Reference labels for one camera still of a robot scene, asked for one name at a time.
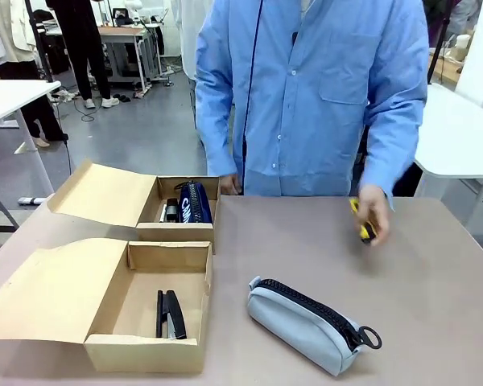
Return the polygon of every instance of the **pencil case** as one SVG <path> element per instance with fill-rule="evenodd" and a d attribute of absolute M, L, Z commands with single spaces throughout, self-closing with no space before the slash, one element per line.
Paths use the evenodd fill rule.
<path fill-rule="evenodd" d="M 180 189 L 180 223 L 213 223 L 204 185 L 188 181 L 177 185 L 175 188 Z"/>
<path fill-rule="evenodd" d="M 347 370 L 364 346 L 382 346 L 372 328 L 358 326 L 276 280 L 256 277 L 249 288 L 249 315 L 333 376 Z"/>

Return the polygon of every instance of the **yellow tape measure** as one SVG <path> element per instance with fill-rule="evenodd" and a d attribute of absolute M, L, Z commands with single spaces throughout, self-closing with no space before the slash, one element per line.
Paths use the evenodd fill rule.
<path fill-rule="evenodd" d="M 353 210 L 354 214 L 357 214 L 357 211 L 360 207 L 360 202 L 358 199 L 350 199 L 349 202 L 351 203 L 351 209 Z M 376 232 L 376 228 L 372 223 L 367 221 L 365 225 L 361 226 L 360 229 L 360 238 L 364 244 L 370 244 L 370 242 L 378 236 Z"/>

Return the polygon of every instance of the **table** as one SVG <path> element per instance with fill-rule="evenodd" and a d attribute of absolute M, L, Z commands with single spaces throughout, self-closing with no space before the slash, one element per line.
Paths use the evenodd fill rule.
<path fill-rule="evenodd" d="M 441 202 L 394 204 L 389 242 L 368 248 L 346 198 L 223 197 L 202 374 L 98 374 L 79 345 L 0 342 L 0 386 L 483 385 L 483 250 Z M 0 285 L 35 248 L 128 232 L 43 204 L 0 249 Z M 250 319 L 257 275 L 375 328 L 383 348 L 333 379 Z"/>
<path fill-rule="evenodd" d="M 477 194 L 474 219 L 483 205 L 483 108 L 439 84 L 428 87 L 415 162 L 423 177 L 415 196 L 442 199 L 450 179 Z"/>
<path fill-rule="evenodd" d="M 60 86 L 60 82 L 47 83 L 44 80 L 0 80 L 0 120 L 14 114 L 19 128 L 23 131 L 27 153 L 31 155 L 31 161 L 40 177 L 46 195 L 53 193 L 54 188 L 41 161 L 38 149 L 32 141 L 20 108 Z"/>
<path fill-rule="evenodd" d="M 433 54 L 430 53 L 428 65 L 431 65 L 432 60 Z M 434 78 L 439 79 L 441 77 L 443 82 L 448 82 L 449 84 L 456 86 L 460 80 L 461 73 L 459 71 L 461 71 L 462 67 L 461 64 L 456 64 L 451 60 L 445 60 L 443 57 L 439 56 L 436 61 Z"/>
<path fill-rule="evenodd" d="M 148 29 L 154 29 L 159 27 L 157 23 L 147 24 Z M 101 36 L 101 41 L 107 47 L 107 55 L 111 63 L 111 70 L 113 75 L 109 77 L 111 82 L 125 83 L 125 82 L 138 82 L 142 84 L 142 95 L 144 95 L 150 88 L 150 84 L 147 84 L 146 79 L 150 80 L 167 80 L 163 73 L 161 65 L 161 58 L 159 51 L 153 49 L 152 35 L 145 27 L 129 25 L 124 27 L 98 27 L 98 32 Z M 46 35 L 58 35 L 63 33 L 59 27 L 51 28 L 47 30 Z M 127 67 L 127 55 L 124 47 L 117 49 L 117 45 L 134 44 L 136 51 L 136 57 L 138 61 L 139 76 L 124 76 L 121 73 L 121 68 Z"/>

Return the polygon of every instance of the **shoe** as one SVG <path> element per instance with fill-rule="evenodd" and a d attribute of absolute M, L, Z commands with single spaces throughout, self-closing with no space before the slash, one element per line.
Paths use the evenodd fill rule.
<path fill-rule="evenodd" d="M 38 147 L 49 147 L 50 144 L 46 143 L 42 138 L 32 137 L 32 141 L 34 141 L 35 145 Z"/>
<path fill-rule="evenodd" d="M 95 106 L 95 103 L 93 102 L 93 99 L 89 98 L 89 99 L 86 99 L 84 101 L 84 106 L 87 108 L 87 109 L 95 109 L 96 106 Z"/>
<path fill-rule="evenodd" d="M 104 109 L 110 109 L 113 106 L 116 106 L 120 103 L 117 98 L 109 98 L 109 99 L 102 99 L 102 107 Z"/>
<path fill-rule="evenodd" d="M 49 142 L 64 142 L 68 140 L 68 135 L 66 133 L 58 133 L 51 137 L 45 134 L 45 139 Z"/>

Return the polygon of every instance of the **cardboard box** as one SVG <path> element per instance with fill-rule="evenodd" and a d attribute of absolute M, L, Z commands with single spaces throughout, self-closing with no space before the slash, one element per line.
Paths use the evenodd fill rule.
<path fill-rule="evenodd" d="M 219 178 L 141 175 L 90 161 L 70 176 L 47 205 L 54 213 L 136 228 L 143 241 L 214 243 L 213 224 L 159 222 L 167 199 L 180 197 L 175 187 L 191 179 L 204 185 L 215 224 L 220 207 Z"/>
<path fill-rule="evenodd" d="M 0 289 L 0 339 L 84 344 L 100 372 L 200 372 L 209 242 L 87 239 L 33 253 Z M 187 339 L 155 338 L 158 290 L 174 290 Z"/>

